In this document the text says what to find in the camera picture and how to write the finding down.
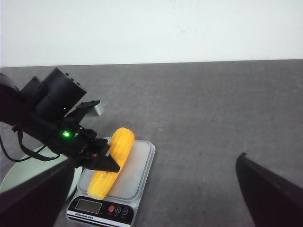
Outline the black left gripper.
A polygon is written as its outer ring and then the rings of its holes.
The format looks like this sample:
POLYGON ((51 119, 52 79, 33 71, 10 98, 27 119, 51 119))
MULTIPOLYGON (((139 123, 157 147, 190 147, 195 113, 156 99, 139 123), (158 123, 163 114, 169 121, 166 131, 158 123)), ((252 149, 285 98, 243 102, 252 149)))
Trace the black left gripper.
POLYGON ((55 68, 44 80, 33 77, 13 93, 13 129, 19 139, 26 133, 89 170, 120 171, 119 164, 106 156, 108 140, 98 139, 94 130, 80 125, 88 102, 78 101, 86 91, 67 74, 55 68))

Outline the right gripper black right claw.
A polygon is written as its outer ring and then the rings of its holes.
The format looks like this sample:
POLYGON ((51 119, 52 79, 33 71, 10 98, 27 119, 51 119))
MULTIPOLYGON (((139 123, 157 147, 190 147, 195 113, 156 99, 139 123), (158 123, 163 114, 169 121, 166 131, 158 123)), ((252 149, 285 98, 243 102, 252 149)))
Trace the right gripper black right claw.
POLYGON ((241 153, 235 171, 240 190, 256 227, 301 227, 302 187, 271 172, 241 153))

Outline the right gripper black left claw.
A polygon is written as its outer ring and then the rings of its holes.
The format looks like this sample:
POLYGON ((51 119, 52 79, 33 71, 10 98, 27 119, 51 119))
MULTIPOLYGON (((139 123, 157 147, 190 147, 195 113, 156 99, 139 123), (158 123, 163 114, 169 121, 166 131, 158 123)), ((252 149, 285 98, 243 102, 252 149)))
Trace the right gripper black left claw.
POLYGON ((66 201, 74 177, 67 159, 0 194, 2 227, 52 227, 66 201))

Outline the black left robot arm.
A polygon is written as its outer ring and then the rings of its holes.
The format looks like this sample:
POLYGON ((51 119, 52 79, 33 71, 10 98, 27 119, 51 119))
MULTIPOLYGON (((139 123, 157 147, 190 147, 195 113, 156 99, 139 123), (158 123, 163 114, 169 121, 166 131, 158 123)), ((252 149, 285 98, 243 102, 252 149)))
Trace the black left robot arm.
POLYGON ((0 76, 0 120, 12 126, 22 141, 28 134, 55 155, 73 159, 77 167, 118 172, 121 165, 109 153, 106 139, 80 124, 100 101, 82 102, 86 90, 68 74, 54 69, 44 80, 37 77, 17 88, 0 76))

